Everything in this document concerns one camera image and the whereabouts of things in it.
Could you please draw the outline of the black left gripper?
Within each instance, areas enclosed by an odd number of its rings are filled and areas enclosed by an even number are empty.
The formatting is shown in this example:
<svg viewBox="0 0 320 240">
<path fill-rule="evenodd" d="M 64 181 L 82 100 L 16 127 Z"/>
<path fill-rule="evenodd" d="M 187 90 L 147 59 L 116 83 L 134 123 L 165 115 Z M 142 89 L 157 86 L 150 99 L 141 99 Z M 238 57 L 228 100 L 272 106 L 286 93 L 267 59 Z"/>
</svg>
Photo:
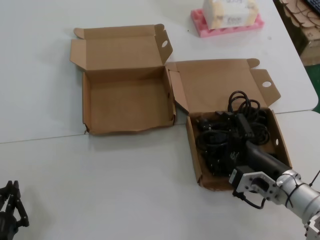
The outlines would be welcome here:
<svg viewBox="0 0 320 240">
<path fill-rule="evenodd" d="M 20 227 L 28 227 L 29 217 L 21 201 L 19 182 L 9 180 L 5 187 L 0 189 L 0 209 L 7 202 L 5 211 L 0 212 L 0 240 L 13 240 Z M 14 216 L 17 210 L 20 219 Z"/>
</svg>

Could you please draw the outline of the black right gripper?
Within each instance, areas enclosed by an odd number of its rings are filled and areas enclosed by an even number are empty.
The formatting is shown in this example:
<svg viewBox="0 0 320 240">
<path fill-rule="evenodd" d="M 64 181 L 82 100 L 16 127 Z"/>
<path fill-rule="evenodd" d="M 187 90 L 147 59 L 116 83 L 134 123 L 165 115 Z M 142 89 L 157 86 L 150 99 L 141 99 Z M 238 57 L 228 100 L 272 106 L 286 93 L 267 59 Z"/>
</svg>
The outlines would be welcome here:
<svg viewBox="0 0 320 240">
<path fill-rule="evenodd" d="M 219 161 L 219 173 L 222 176 L 231 175 L 236 167 L 247 166 L 253 172 L 264 172 L 271 178 L 278 178 L 292 167 L 281 162 L 273 155 L 261 150 L 257 145 L 249 141 L 255 134 L 242 113 L 228 111 L 216 111 L 215 115 L 219 121 L 236 122 L 239 137 L 231 137 L 227 141 L 223 158 Z"/>
</svg>

